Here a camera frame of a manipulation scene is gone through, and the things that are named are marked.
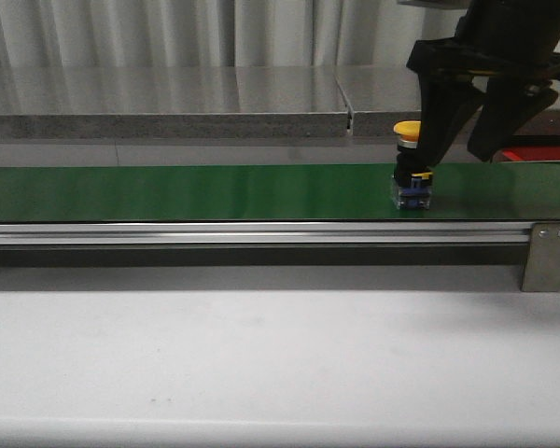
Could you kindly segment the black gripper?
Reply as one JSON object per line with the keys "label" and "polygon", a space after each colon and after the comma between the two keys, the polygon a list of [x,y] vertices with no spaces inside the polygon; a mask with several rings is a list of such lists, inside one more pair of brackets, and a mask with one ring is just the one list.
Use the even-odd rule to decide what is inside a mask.
{"label": "black gripper", "polygon": [[558,99],[559,41],[560,1],[472,1],[453,36],[416,41],[407,67],[419,75],[419,163],[437,166],[482,105],[475,76],[493,78],[467,149],[489,161]]}

